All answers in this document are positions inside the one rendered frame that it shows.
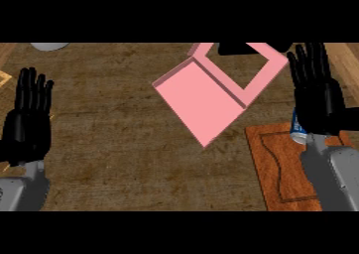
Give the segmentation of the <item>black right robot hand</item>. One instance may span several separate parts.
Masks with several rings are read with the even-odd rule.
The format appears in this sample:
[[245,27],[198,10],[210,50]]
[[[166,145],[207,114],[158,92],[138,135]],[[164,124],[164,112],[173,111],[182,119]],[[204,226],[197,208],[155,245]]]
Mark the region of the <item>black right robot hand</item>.
[[338,136],[341,131],[359,131],[359,107],[346,107],[340,82],[331,74],[325,45],[297,45],[287,58],[297,120],[306,132]]

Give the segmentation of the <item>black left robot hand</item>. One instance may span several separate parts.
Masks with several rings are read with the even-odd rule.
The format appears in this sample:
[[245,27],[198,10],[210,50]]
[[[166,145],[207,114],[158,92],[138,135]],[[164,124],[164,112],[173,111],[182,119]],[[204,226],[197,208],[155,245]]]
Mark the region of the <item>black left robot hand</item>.
[[33,67],[21,69],[15,107],[6,115],[0,139],[0,163],[12,167],[42,161],[51,151],[53,86]]

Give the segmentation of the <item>brown wooden cutting board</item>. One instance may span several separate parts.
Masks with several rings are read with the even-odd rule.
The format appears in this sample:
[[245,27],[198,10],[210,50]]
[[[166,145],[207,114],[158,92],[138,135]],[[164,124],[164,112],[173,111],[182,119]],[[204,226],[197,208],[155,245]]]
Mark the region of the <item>brown wooden cutting board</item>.
[[[245,132],[269,211],[322,210],[301,164],[306,145],[293,141],[290,123],[251,126]],[[346,133],[325,144],[352,147]]]

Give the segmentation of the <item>pink box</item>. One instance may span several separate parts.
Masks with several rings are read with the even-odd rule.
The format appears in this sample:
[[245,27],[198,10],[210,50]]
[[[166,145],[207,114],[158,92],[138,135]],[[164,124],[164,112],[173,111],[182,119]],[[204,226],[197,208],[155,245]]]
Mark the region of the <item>pink box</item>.
[[244,114],[288,63],[287,57],[268,43],[248,43],[268,63],[247,87],[241,88],[207,57],[213,46],[213,43],[195,43],[189,59],[152,82],[203,147],[211,144]]

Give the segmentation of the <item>blue and white can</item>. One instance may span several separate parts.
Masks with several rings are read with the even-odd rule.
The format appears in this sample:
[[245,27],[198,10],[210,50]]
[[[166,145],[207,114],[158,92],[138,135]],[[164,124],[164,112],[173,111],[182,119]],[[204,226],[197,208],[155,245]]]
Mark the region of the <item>blue and white can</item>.
[[293,113],[293,118],[291,118],[291,127],[290,127],[290,137],[293,141],[301,145],[306,144],[306,138],[307,138],[307,133],[299,123],[297,119],[297,113]]

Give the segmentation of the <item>pale grey round object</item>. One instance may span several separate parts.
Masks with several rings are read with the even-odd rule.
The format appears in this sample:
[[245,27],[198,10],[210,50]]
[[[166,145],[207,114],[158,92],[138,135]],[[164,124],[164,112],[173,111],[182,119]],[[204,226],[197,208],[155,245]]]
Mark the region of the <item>pale grey round object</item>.
[[33,47],[43,52],[59,50],[68,43],[33,43]]

